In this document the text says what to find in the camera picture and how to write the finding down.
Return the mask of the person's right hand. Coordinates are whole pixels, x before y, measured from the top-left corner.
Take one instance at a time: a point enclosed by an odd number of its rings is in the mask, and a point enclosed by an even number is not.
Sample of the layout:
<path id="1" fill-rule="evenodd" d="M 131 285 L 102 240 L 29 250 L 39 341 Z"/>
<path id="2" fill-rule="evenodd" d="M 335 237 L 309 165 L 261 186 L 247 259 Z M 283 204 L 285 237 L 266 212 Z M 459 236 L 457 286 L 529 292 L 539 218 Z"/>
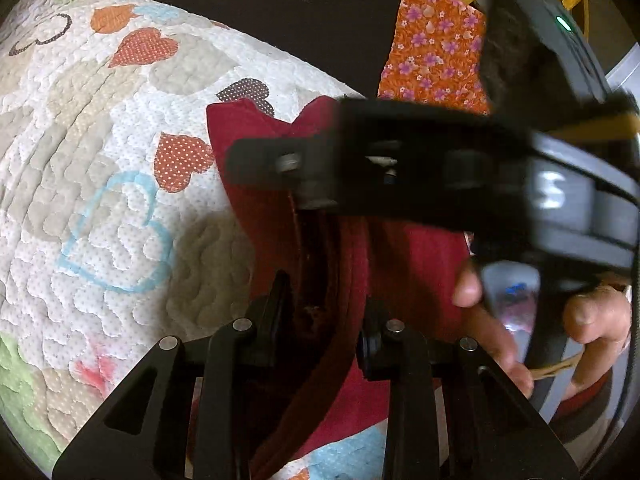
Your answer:
<path id="1" fill-rule="evenodd" d="M 518 362 L 518 348 L 510 333 L 484 308 L 483 287 L 471 260 L 460 269 L 452 303 L 462 310 L 462 332 L 494 358 L 526 396 L 533 394 L 530 370 Z M 630 338 L 632 309 L 626 296 L 609 284 L 567 301 L 563 325 L 570 339 L 585 346 L 563 399 L 592 387 L 615 364 Z"/>

